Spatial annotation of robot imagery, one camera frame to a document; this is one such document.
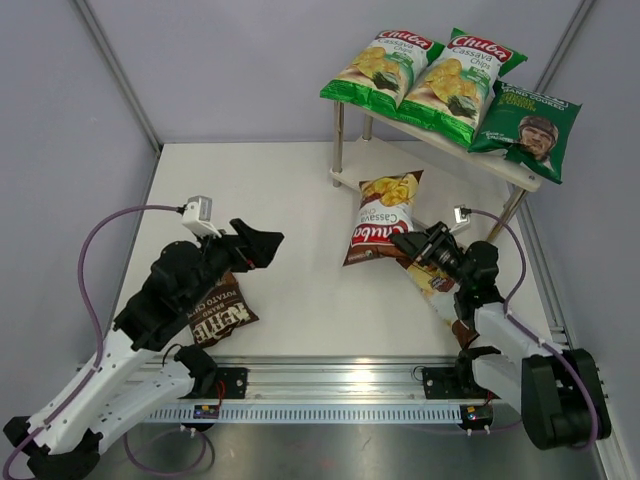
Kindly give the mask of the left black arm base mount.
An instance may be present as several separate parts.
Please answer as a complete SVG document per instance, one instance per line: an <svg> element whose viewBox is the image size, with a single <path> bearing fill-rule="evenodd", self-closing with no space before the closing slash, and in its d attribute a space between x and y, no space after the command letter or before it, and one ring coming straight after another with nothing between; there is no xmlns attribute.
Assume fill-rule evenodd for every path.
<svg viewBox="0 0 640 480"><path fill-rule="evenodd" d="M222 367L216 375L209 373L202 379L196 379L187 399L241 400L246 397L249 370L243 367Z"/></svg>

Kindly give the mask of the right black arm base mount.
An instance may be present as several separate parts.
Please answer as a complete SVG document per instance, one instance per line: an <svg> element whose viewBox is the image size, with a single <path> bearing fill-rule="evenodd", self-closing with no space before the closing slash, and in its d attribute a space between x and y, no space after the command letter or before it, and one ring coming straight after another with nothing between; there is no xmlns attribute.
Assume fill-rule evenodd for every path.
<svg viewBox="0 0 640 480"><path fill-rule="evenodd" d="M428 400L476 400L487 397L485 390L463 385L453 367L422 368L421 377Z"/></svg>

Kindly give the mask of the dark green Real chips bag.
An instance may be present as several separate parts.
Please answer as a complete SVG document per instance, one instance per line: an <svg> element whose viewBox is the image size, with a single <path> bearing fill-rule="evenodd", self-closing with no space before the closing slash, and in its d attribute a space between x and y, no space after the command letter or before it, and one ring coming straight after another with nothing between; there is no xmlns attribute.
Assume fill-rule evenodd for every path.
<svg viewBox="0 0 640 480"><path fill-rule="evenodd" d="M468 151L502 151L505 160L562 184L565 151L581 106L504 81L496 81L493 90Z"/></svg>

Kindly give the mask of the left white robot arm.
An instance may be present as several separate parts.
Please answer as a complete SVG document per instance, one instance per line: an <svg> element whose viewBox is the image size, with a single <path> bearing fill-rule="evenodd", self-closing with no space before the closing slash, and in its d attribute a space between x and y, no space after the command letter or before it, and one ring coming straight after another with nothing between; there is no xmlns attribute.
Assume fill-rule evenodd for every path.
<svg viewBox="0 0 640 480"><path fill-rule="evenodd" d="M27 455L34 478L84 479L120 436L154 410L214 390L216 362L201 347L187 345L154 377L120 398L114 396L187 327L189 313L226 273L268 267L284 240L281 232L255 230L240 219L230 225L231 234L208 231L196 243L166 245L93 359L48 406L7 422L3 432Z"/></svg>

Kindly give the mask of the green Chuba cassava chips bag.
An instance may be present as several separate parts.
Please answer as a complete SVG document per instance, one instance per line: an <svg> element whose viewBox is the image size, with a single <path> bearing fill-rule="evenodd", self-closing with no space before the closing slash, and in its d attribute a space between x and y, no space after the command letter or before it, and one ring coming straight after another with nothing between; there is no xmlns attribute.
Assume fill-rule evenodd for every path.
<svg viewBox="0 0 640 480"><path fill-rule="evenodd" d="M383 30L320 91L324 99L393 117L444 45L407 30Z"/></svg>

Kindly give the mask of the brown Chuba chips bag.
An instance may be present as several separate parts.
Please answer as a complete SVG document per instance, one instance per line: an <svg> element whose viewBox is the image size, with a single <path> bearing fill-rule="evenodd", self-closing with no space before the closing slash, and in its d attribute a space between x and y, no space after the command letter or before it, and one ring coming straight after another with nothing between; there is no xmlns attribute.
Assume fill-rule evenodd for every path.
<svg viewBox="0 0 640 480"><path fill-rule="evenodd" d="M401 261L398 261L398 263L409 275L432 309L449 327L459 346L462 349L468 349L479 337L479 334L458 319L454 306L454 296L458 286L454 280L437 267L420 266L417 263Z"/></svg>
<svg viewBox="0 0 640 480"><path fill-rule="evenodd" d="M412 219L422 170L359 182L360 205L344 266L378 258L405 258L391 241L415 230Z"/></svg>

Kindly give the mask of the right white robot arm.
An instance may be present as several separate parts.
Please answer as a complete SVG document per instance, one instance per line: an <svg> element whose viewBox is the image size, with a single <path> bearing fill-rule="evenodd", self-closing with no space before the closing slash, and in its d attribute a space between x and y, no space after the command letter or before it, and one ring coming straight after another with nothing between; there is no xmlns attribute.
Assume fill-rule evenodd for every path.
<svg viewBox="0 0 640 480"><path fill-rule="evenodd" d="M540 450L588 448L611 435L593 357L562 347L515 317L512 297L496 283L495 245L462 247L442 222L390 239L427 302L461 342L453 374L460 393L485 391L504 400Z"/></svg>

